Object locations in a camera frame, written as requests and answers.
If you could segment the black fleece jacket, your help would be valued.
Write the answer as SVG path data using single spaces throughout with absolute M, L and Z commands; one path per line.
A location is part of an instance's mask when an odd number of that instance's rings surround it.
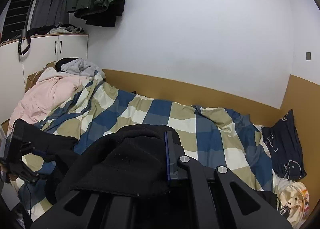
M 46 133 L 31 125 L 26 139 L 32 154 L 56 166 L 44 184 L 47 200 L 56 204 L 70 191 L 134 196 L 168 191 L 164 133 L 177 131 L 164 125 L 135 124 L 94 141 L 82 154 L 74 152 L 76 138 Z

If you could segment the clothes pile on cabinet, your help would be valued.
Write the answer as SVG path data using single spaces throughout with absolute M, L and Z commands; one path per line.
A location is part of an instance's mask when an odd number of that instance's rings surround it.
M 48 35 L 48 34 L 61 34 L 61 33 L 85 33 L 84 29 L 80 26 L 74 26 L 72 24 L 59 24 L 55 25 L 44 25 L 42 27 L 34 27 L 27 31 L 28 36 L 34 35 Z

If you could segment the pink blanket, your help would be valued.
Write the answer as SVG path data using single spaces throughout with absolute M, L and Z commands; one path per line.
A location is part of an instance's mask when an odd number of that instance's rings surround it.
M 57 72 L 53 67 L 45 69 L 36 84 L 15 107 L 7 133 L 10 134 L 14 122 L 19 118 L 29 124 L 43 121 L 52 110 L 69 99 L 80 85 L 90 79 L 88 76 Z

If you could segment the cardboard box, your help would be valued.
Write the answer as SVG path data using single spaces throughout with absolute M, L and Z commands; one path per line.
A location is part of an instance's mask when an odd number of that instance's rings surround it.
M 56 62 L 50 62 L 45 67 L 43 67 L 42 70 L 29 75 L 26 79 L 25 92 L 27 92 L 30 88 L 32 88 L 36 84 L 37 80 L 39 79 L 41 74 L 44 72 L 44 70 L 48 68 L 55 68 L 55 65 L 56 65 Z

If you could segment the printed tote bag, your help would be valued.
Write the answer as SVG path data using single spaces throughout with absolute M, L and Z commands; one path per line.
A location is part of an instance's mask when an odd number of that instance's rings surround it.
M 287 219 L 292 228 L 300 228 L 310 213 L 309 191 L 302 182 L 294 182 L 278 194 L 278 212 Z

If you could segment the white cabinet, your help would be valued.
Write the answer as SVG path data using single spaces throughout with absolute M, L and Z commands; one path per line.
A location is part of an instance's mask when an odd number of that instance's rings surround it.
M 18 41 L 1 45 L 1 122 L 8 120 L 25 93 L 26 79 L 50 62 L 62 58 L 87 58 L 87 34 L 54 34 L 22 40 L 21 49 L 29 47 L 25 55 L 18 53 Z

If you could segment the grey garment on pile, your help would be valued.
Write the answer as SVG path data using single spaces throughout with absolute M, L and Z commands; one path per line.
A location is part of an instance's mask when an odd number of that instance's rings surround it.
M 99 66 L 83 58 L 61 65 L 61 72 L 87 77 L 94 77 L 95 73 L 98 72 L 102 78 L 105 78 L 105 74 Z

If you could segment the dark navy pillow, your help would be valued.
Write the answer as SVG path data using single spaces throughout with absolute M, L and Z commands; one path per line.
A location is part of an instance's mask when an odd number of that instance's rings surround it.
M 263 127 L 261 131 L 276 175 L 293 181 L 306 177 L 303 150 L 295 126 L 293 110 L 289 110 L 271 128 Z

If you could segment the grey curtain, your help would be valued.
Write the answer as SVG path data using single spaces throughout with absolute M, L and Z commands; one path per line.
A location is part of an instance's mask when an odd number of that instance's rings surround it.
M 30 28 L 69 23 L 67 0 L 37 0 Z

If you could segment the grey wall switch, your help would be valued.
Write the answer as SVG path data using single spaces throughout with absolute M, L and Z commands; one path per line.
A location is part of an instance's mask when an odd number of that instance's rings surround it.
M 307 53 L 305 54 L 305 59 L 306 59 L 307 61 L 310 61 L 310 60 L 311 60 L 311 52 L 307 52 Z

